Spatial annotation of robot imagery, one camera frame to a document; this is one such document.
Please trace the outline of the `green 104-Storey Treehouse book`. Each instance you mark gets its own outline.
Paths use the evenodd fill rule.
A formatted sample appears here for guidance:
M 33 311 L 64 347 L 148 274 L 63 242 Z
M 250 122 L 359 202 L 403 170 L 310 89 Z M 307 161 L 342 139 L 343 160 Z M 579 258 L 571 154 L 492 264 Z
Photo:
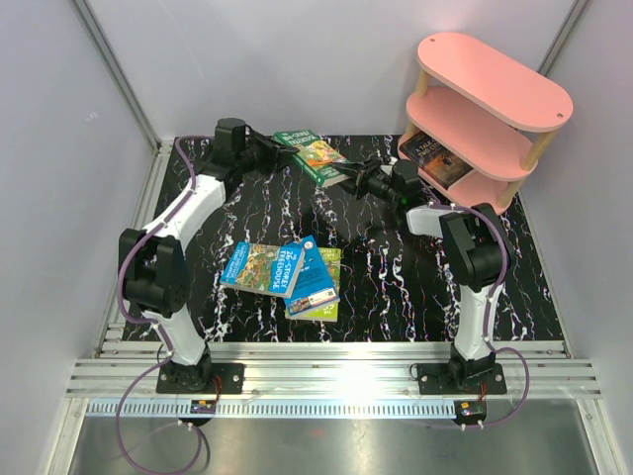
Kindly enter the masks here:
M 295 161 L 319 187 L 330 187 L 348 179 L 334 167 L 334 164 L 346 164 L 347 159 L 313 131 L 276 132 L 273 139 L 298 150 Z

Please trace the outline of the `Tale of Two Cities book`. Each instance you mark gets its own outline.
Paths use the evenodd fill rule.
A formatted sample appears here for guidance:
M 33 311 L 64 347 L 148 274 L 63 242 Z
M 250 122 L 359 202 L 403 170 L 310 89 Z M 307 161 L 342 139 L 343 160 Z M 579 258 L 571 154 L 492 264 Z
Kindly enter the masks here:
M 401 143 L 400 151 L 444 189 L 474 171 L 471 165 L 422 131 Z

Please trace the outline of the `blue 26-Storey Treehouse book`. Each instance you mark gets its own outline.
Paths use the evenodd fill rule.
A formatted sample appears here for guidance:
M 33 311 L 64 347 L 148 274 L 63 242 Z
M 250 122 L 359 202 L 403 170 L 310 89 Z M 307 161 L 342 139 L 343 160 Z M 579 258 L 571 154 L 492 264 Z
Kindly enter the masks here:
M 305 250 L 297 243 L 275 246 L 241 241 L 220 279 L 223 287 L 289 298 L 302 270 Z

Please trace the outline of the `pink three-tier shelf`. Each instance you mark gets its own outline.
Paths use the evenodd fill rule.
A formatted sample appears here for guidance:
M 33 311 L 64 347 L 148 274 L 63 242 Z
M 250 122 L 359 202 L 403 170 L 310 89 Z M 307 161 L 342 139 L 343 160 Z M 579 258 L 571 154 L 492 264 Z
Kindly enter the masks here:
M 443 32 L 417 47 L 420 75 L 406 102 L 406 142 L 431 136 L 472 170 L 450 187 L 419 175 L 448 200 L 502 214 L 574 103 L 559 84 L 466 34 Z

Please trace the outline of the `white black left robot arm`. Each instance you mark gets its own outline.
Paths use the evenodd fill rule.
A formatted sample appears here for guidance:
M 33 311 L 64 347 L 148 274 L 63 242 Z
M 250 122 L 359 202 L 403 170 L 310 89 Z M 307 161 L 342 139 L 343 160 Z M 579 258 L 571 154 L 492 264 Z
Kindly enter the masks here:
M 149 224 L 126 229 L 119 237 L 119 310 L 127 322 L 149 326 L 163 345 L 165 355 L 156 364 L 160 393 L 219 393 L 225 381 L 242 374 L 241 366 L 214 365 L 194 326 L 188 309 L 192 279 L 186 250 L 244 175 L 278 172 L 297 153 L 295 147 L 264 136 L 237 118 L 219 120 L 212 137 L 197 140 L 206 146 L 199 160 L 184 150 L 184 138 L 173 144 L 189 172 L 180 194 Z

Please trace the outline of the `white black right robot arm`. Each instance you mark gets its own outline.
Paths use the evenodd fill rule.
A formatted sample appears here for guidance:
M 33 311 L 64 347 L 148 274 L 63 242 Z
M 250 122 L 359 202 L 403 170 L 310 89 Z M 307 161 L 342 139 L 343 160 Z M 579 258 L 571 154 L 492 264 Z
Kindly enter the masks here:
M 460 317 L 445 379 L 470 393 L 493 378 L 493 327 L 497 301 L 514 254 L 490 204 L 444 205 L 424 196 L 418 167 L 409 160 L 335 163 L 346 176 L 339 185 L 357 199 L 383 200 L 394 219 L 414 236 L 442 241 L 454 281 L 460 286 Z

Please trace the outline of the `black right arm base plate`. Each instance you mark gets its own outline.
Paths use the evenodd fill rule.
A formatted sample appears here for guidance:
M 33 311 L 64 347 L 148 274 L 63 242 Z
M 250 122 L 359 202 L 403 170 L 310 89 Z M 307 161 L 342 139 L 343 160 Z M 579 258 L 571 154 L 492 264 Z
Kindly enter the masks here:
M 417 363 L 413 366 L 420 395 L 505 395 L 507 386 L 502 366 L 459 381 L 449 371 L 448 363 Z

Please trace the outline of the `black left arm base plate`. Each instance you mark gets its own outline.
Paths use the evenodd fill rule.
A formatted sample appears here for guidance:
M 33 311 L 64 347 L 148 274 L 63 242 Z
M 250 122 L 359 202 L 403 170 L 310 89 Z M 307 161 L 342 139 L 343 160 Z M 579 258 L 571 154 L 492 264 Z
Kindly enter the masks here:
M 159 370 L 157 394 L 242 393 L 245 366 L 240 363 L 200 363 L 182 366 L 168 363 Z

